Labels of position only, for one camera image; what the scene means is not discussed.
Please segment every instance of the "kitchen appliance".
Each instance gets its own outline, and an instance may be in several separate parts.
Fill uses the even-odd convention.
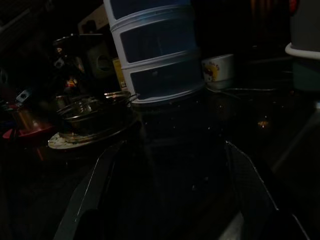
[[[308,92],[320,91],[320,2],[291,0],[291,42],[285,52],[294,56],[294,87]]]

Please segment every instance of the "white container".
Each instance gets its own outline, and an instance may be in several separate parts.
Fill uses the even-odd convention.
[[[199,51],[184,51],[123,67],[128,90],[138,94],[134,104],[152,104],[198,91],[201,79]]]
[[[104,0],[110,27],[117,20],[140,11],[167,5],[189,5],[190,0]]]
[[[201,62],[203,78],[209,89],[230,87],[235,77],[234,55],[211,57]]]
[[[191,6],[163,6],[137,12],[110,28],[123,67],[197,48]]]

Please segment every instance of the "black countertop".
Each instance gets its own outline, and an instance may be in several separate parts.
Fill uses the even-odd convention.
[[[291,81],[251,87],[276,90],[202,90],[135,108],[139,121],[131,129],[74,151],[47,148],[50,135],[1,144],[2,236],[53,239],[74,189],[105,148],[125,140],[99,205],[107,238],[217,238],[239,210],[225,140],[272,168],[315,111],[313,100],[294,91]]]

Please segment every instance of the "white mug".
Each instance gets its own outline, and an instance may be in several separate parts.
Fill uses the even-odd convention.
[[[207,58],[201,63],[207,88],[224,89],[233,83],[235,77],[233,54]]]

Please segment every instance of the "kitchen utensil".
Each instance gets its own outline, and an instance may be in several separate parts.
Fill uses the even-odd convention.
[[[219,90],[232,85],[235,77],[233,54],[207,58],[201,63],[207,88]]]
[[[92,97],[84,98],[59,110],[58,114],[77,130],[78,135],[90,136],[132,117],[129,103],[136,97],[126,91],[105,93],[103,102]]]

